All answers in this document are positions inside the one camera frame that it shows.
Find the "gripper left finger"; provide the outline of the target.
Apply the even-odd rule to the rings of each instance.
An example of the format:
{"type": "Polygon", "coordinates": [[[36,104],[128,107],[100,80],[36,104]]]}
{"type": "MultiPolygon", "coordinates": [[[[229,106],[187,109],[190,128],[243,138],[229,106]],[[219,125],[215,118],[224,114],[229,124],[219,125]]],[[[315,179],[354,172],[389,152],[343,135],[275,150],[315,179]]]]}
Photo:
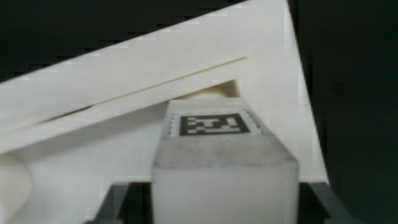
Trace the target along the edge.
{"type": "Polygon", "coordinates": [[[153,224],[149,183],[110,186],[96,217],[85,224],[153,224]]]}

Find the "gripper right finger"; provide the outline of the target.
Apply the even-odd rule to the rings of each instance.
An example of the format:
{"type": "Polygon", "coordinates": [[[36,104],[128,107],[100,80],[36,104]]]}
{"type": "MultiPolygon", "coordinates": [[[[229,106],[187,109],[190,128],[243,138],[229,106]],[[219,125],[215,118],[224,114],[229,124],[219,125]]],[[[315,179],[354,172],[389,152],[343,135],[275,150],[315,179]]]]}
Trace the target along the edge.
{"type": "Polygon", "coordinates": [[[302,182],[297,224],[362,224],[325,182],[302,182]]]}

